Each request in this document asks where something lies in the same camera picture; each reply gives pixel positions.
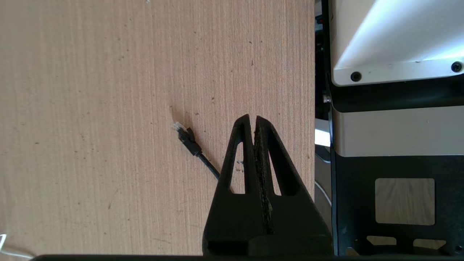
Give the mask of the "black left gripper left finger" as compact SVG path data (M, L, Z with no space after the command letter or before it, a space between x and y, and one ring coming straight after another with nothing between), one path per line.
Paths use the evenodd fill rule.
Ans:
M269 162L256 117L252 135L250 116L233 125L219 181L203 232L204 256L268 256L269 254ZM245 193L231 191L239 144L243 146Z

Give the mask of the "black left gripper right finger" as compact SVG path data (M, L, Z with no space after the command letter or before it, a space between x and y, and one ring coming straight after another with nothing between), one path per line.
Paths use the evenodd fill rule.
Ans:
M257 117L254 136L264 234L255 256L333 256L332 236L275 127Z

